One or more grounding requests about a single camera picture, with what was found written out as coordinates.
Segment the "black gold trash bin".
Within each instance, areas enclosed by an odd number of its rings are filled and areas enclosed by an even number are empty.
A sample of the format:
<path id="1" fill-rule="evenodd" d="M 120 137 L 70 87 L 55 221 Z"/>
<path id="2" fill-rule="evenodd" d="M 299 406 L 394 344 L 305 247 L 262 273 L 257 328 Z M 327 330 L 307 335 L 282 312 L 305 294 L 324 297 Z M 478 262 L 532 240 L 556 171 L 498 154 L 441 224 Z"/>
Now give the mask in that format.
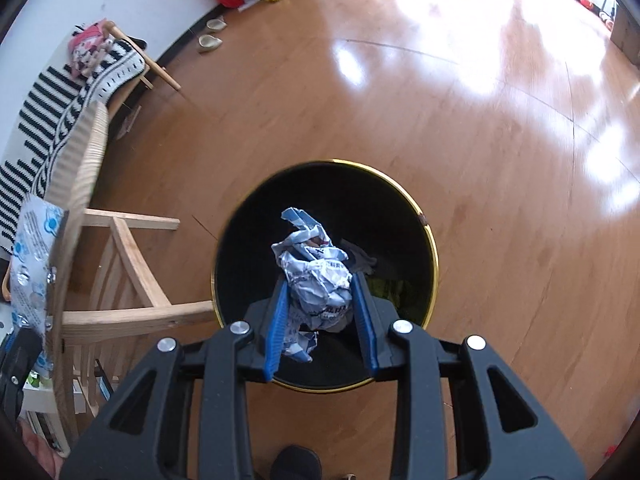
<path id="1" fill-rule="evenodd" d="M 354 319 L 357 278 L 398 315 L 427 326 L 437 296 L 435 237 L 391 177 L 348 160 L 303 162 L 267 178 L 231 215 L 213 270 L 221 325 L 288 286 L 277 384 L 348 391 L 369 380 Z"/>

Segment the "pink cartoon pillow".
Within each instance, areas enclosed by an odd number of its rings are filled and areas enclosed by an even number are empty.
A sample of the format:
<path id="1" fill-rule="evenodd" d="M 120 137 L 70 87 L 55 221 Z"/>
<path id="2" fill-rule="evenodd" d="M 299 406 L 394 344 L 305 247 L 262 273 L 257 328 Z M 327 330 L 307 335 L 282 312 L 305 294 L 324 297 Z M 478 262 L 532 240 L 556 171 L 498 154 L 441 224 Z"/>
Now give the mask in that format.
<path id="1" fill-rule="evenodd" d="M 89 77 L 105 55 L 112 50 L 114 40 L 105 29 L 105 20 L 95 22 L 68 43 L 70 72 L 74 78 Z"/>

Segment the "black white striped blanket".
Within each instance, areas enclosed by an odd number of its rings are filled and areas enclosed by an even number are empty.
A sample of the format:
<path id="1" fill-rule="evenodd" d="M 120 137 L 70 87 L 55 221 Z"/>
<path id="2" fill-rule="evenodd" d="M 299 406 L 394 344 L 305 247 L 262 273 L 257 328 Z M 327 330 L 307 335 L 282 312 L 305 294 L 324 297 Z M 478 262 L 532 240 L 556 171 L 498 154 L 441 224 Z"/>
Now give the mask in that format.
<path id="1" fill-rule="evenodd" d="M 62 44 L 38 74 L 1 156 L 2 249 L 12 249 L 25 194 L 41 197 L 47 191 L 53 163 L 80 113 L 93 102 L 106 105 L 119 87 L 141 72 L 136 55 L 117 40 L 89 77 L 74 78 L 70 54 Z"/>

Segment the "wooden table legs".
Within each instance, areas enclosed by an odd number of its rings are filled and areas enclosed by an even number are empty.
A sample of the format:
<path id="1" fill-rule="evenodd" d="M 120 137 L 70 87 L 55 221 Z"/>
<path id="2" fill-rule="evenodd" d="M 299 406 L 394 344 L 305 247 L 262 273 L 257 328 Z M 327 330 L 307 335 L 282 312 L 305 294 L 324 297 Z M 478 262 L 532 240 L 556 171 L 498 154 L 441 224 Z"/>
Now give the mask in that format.
<path id="1" fill-rule="evenodd" d="M 97 365 L 108 380 L 121 382 L 149 348 L 153 335 L 213 322 L 213 300 L 187 304 L 169 300 L 132 235 L 134 229 L 175 231 L 179 224 L 174 218 L 90 208 L 68 216 L 53 289 L 53 327 L 47 336 L 55 406 L 68 442 L 79 436 L 74 388 L 79 388 L 91 416 L 103 404 L 94 376 Z M 108 237 L 88 304 L 72 310 L 68 280 L 85 228 L 105 228 Z"/>

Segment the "beige slipper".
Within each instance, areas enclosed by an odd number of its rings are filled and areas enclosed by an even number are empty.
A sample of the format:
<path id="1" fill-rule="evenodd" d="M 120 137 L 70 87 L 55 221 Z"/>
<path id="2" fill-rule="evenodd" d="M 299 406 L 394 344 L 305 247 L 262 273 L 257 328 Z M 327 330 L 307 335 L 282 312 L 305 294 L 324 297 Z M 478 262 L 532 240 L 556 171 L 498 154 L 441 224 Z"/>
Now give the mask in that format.
<path id="1" fill-rule="evenodd" d="M 222 32 L 227 27 L 227 23 L 223 18 L 213 18 L 206 22 L 206 29 L 210 32 Z"/>
<path id="2" fill-rule="evenodd" d="M 198 53 L 206 53 L 217 50 L 222 45 L 222 40 L 212 35 L 198 37 Z"/>

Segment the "silver foil wrapper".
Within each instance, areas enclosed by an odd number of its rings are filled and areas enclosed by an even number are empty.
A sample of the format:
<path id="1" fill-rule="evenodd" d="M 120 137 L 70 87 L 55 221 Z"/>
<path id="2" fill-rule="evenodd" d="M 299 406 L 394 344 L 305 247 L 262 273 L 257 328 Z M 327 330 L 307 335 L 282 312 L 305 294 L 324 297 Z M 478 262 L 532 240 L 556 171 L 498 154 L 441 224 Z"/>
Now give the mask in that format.
<path id="1" fill-rule="evenodd" d="M 310 363 L 322 332 L 336 334 L 352 322 L 352 274 L 346 252 L 310 214 L 290 207 L 281 218 L 293 227 L 285 240 L 271 246 L 290 293 L 282 353 Z"/>

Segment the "blue white wipes packet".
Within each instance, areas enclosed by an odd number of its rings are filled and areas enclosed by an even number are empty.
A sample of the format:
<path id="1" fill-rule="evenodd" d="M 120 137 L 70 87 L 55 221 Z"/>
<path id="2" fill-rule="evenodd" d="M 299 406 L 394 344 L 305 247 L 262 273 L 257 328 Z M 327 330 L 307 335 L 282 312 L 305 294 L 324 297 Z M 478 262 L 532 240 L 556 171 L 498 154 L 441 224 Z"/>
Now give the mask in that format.
<path id="1" fill-rule="evenodd" d="M 32 328 L 42 339 L 52 325 L 47 307 L 55 281 L 51 260 L 65 220 L 63 208 L 25 195 L 10 261 L 11 306 L 16 326 Z"/>

